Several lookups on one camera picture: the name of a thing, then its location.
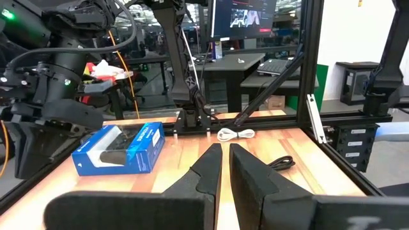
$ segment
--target black mount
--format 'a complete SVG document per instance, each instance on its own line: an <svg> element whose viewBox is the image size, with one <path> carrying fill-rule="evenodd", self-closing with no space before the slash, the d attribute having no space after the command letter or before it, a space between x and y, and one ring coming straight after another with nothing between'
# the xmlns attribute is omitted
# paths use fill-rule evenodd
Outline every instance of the black mount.
<svg viewBox="0 0 409 230"><path fill-rule="evenodd" d="M205 98L201 95L197 82L190 75L189 54L183 40L181 23L186 13L185 1L151 1L145 0L166 35L174 73L172 98L180 112L184 128L195 128L199 121L200 111L205 106Z"/></svg>
<svg viewBox="0 0 409 230"><path fill-rule="evenodd" d="M238 144L230 145L229 162L240 229L402 229L409 224L407 198L313 195Z"/></svg>

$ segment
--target wooden table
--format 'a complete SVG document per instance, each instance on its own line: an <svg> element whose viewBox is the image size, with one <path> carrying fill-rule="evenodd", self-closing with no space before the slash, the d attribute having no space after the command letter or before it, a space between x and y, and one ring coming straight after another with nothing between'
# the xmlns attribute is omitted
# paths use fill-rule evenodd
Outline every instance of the wooden table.
<svg viewBox="0 0 409 230"><path fill-rule="evenodd" d="M282 111L260 111L253 116L284 115ZM220 114L233 118L236 114ZM174 122L175 118L123 120L110 124L134 124L149 121ZM216 135L166 137L166 143L150 174L84 176L75 170L71 157L39 182L21 200L0 216L0 229L44 229L42 215L47 203L65 192L103 190L163 192L204 153ZM222 188L220 192L219 229L239 229L229 177L229 145L238 143L264 163L291 155L296 165L281 174L314 194L364 196L364 193L299 128L257 131L253 139L234 139L222 143Z"/></svg>

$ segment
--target metal bracket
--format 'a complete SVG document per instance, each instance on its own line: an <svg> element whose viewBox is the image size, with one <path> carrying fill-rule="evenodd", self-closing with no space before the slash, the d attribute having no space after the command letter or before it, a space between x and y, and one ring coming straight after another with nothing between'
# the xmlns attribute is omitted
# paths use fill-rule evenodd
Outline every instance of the metal bracket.
<svg viewBox="0 0 409 230"><path fill-rule="evenodd" d="M314 95L307 95L307 106L311 124L313 125L315 139L320 144L326 144L327 138L325 137L325 132L324 129L322 128L320 112L318 111Z"/></svg>

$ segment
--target cardboard box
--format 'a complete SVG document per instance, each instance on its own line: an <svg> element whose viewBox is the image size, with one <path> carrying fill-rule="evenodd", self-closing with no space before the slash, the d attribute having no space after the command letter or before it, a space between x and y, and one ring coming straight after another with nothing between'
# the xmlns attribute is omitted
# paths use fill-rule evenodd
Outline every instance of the cardboard box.
<svg viewBox="0 0 409 230"><path fill-rule="evenodd" d="M72 153L80 176L152 172L165 143L162 123L107 125Z"/></svg>
<svg viewBox="0 0 409 230"><path fill-rule="evenodd" d="M272 95L265 100L264 105L268 110L282 110L286 106L286 97Z"/></svg>

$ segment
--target monitor screen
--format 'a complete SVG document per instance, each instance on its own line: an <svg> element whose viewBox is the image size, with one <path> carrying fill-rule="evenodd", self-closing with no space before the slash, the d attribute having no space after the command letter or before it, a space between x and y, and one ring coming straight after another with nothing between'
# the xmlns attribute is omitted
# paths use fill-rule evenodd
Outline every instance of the monitor screen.
<svg viewBox="0 0 409 230"><path fill-rule="evenodd" d="M270 36L277 0L213 0L210 40L227 41Z"/></svg>

